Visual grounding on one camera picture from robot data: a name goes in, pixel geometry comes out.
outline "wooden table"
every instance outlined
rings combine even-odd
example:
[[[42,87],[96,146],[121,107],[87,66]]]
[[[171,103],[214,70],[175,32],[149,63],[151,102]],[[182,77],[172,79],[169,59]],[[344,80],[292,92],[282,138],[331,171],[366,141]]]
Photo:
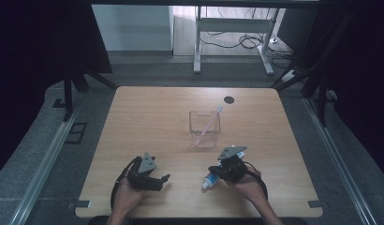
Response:
[[[224,97],[233,97],[227,104]],[[216,148],[192,147],[190,111],[216,110],[221,134]],[[148,191],[132,218],[253,218],[252,204],[222,180],[202,192],[208,167],[224,147],[246,145],[244,161],[262,171],[269,201],[279,217],[320,217],[308,201],[318,196],[277,92],[266,88],[119,87],[81,192],[90,201],[76,214],[111,213],[113,183],[136,156],[156,157],[152,177],[171,174],[163,189]]]

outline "white wall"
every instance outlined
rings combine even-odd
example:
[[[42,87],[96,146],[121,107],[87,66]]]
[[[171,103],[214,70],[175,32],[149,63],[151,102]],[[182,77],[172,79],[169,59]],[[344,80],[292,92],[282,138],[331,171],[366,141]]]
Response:
[[[172,50],[172,7],[93,5],[93,11],[107,51]]]

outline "transparent cup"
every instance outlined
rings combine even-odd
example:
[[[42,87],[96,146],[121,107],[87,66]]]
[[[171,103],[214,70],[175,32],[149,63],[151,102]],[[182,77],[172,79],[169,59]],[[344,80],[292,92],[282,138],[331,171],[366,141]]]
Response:
[[[192,147],[215,147],[218,136],[221,133],[219,114],[216,113],[217,111],[189,112],[189,130],[192,136]]]

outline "white metal stand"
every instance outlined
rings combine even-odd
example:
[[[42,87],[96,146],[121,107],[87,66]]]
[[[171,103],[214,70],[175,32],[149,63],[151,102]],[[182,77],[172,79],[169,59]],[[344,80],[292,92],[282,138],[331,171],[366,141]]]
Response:
[[[200,73],[200,32],[235,32],[235,33],[265,33],[265,39],[262,46],[258,46],[258,52],[268,76],[273,75],[271,62],[268,60],[266,51],[271,39],[274,25],[276,24],[279,8],[276,9],[270,20],[262,19],[224,19],[224,18],[201,18],[201,7],[198,7],[198,16],[196,19],[196,43],[193,70]]]

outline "black hole on table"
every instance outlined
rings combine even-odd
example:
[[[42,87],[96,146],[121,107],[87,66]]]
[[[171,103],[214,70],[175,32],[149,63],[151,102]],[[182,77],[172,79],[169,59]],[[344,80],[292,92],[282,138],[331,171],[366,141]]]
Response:
[[[233,97],[224,97],[224,101],[228,104],[232,104],[233,102],[235,102],[235,98]]]

